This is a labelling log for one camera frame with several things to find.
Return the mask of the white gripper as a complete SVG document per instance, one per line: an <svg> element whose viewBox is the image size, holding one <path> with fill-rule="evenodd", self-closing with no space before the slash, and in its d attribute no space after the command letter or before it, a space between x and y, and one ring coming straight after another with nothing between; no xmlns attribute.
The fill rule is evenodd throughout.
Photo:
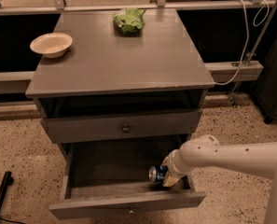
<svg viewBox="0 0 277 224"><path fill-rule="evenodd" d="M163 186L172 187L179 182L179 178L184 177L192 171L192 167L184 163L180 157L178 149L173 150L164 158L162 166L167 166L169 173L166 174Z"/></svg>

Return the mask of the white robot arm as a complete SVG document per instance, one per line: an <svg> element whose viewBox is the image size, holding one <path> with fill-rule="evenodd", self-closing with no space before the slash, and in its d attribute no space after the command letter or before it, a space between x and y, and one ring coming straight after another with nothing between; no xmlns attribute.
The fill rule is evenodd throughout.
<svg viewBox="0 0 277 224"><path fill-rule="evenodd" d="M267 178L271 181L264 224L277 224L277 142L221 146L206 134L186 141L164 159L168 168L164 187L175 185L193 168L218 167L239 173Z"/></svg>

